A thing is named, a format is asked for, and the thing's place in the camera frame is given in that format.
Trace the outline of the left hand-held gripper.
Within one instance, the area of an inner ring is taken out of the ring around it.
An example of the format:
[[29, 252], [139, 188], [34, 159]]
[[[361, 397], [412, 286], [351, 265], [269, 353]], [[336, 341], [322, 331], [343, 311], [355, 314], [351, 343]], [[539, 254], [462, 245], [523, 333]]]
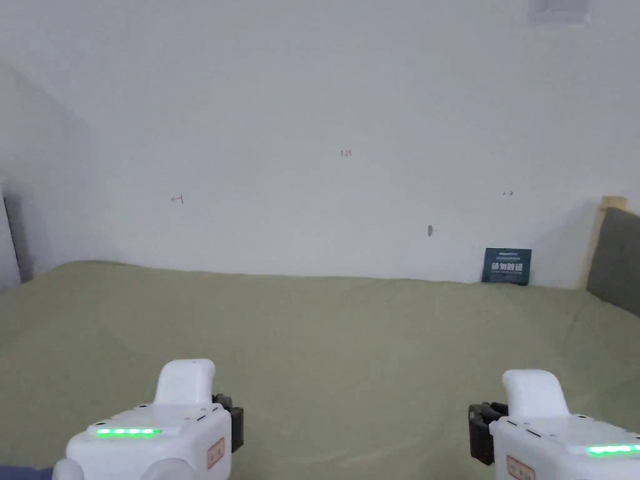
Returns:
[[175, 359], [154, 400], [89, 425], [66, 445], [54, 479], [228, 479], [244, 411], [214, 394], [210, 359]]

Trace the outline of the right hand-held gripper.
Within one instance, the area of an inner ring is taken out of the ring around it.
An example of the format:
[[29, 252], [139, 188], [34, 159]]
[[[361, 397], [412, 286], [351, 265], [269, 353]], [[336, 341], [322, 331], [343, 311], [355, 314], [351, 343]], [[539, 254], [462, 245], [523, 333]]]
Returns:
[[572, 414], [557, 377], [503, 374], [507, 403], [468, 408], [471, 456], [495, 479], [638, 479], [639, 434]]

